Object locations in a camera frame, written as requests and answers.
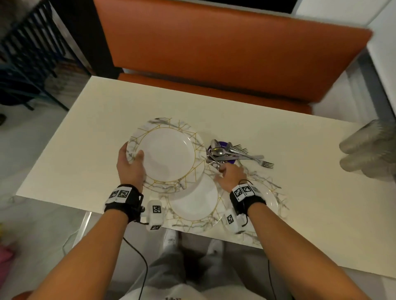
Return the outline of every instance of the white sneaker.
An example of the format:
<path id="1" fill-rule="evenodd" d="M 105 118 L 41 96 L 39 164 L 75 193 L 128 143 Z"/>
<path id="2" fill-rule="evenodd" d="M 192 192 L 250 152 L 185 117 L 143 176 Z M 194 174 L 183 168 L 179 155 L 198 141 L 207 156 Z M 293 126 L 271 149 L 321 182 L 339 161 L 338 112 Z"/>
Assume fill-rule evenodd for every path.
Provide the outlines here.
<path id="1" fill-rule="evenodd" d="M 219 239 L 212 239 L 208 246 L 208 252 L 206 253 L 206 255 L 223 256 L 224 244 L 224 241 L 221 241 Z"/>
<path id="2" fill-rule="evenodd" d="M 164 235 L 164 243 L 162 245 L 162 250 L 164 251 L 168 247 L 178 247 L 179 246 L 179 233 L 173 229 L 167 229 Z"/>

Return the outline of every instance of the seat cushion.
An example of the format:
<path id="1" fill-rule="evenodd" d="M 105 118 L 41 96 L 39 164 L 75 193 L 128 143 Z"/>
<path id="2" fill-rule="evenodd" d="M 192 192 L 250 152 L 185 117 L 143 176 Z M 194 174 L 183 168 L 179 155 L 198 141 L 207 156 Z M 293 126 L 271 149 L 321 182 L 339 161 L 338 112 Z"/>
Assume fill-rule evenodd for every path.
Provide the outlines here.
<path id="1" fill-rule="evenodd" d="M 371 31 L 170 0 L 94 0 L 115 66 L 319 102 Z"/>
<path id="2" fill-rule="evenodd" d="M 312 114 L 311 107 L 303 102 L 287 101 L 278 99 L 266 99 L 262 97 L 245 95 L 241 93 L 234 93 L 230 91 L 222 91 L 219 89 L 212 89 L 209 87 L 201 87 L 197 85 L 182 84 L 179 82 L 172 82 L 163 79 L 146 77 L 138 74 L 121 73 L 118 80 L 133 82 L 136 84 L 144 84 L 165 89 L 173 89 L 175 91 L 193 93 L 203 96 L 227 99 L 232 101 L 244 102 L 249 104 L 267 106 L 272 108 L 290 110 L 292 112 L 302 112 L 304 114 Z"/>

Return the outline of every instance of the forearm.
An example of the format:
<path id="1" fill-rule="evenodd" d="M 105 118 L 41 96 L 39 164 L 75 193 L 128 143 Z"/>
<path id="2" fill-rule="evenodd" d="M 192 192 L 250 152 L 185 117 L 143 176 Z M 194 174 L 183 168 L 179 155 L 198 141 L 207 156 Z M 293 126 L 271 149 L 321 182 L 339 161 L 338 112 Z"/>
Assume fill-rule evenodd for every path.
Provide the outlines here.
<path id="1" fill-rule="evenodd" d="M 261 245 L 296 299 L 368 299 L 323 252 L 266 205 L 248 210 Z"/>
<path id="2" fill-rule="evenodd" d="M 103 299 L 110 283 L 128 217 L 110 209 L 49 273 L 29 300 Z"/>

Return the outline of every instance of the white shirt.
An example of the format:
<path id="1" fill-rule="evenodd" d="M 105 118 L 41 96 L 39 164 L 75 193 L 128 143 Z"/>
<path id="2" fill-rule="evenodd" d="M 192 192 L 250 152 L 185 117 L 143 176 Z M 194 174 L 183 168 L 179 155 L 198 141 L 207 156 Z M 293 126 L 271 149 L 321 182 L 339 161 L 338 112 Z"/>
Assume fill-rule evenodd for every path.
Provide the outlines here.
<path id="1" fill-rule="evenodd" d="M 120 300 L 138 300 L 140 289 L 133 290 Z M 265 300 L 263 297 L 249 291 L 248 289 L 229 285 L 216 287 L 204 292 L 198 292 L 190 285 L 179 284 L 170 289 L 160 290 L 154 287 L 144 287 L 142 300 Z"/>

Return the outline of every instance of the pink object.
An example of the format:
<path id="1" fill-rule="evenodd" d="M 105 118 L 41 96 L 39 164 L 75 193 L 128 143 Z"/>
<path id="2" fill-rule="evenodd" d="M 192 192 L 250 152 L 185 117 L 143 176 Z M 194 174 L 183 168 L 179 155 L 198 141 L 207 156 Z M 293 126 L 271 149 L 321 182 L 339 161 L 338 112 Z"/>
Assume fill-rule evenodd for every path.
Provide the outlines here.
<path id="1" fill-rule="evenodd" d="M 14 255 L 15 253 L 11 249 L 0 245 L 0 288 L 6 281 Z"/>

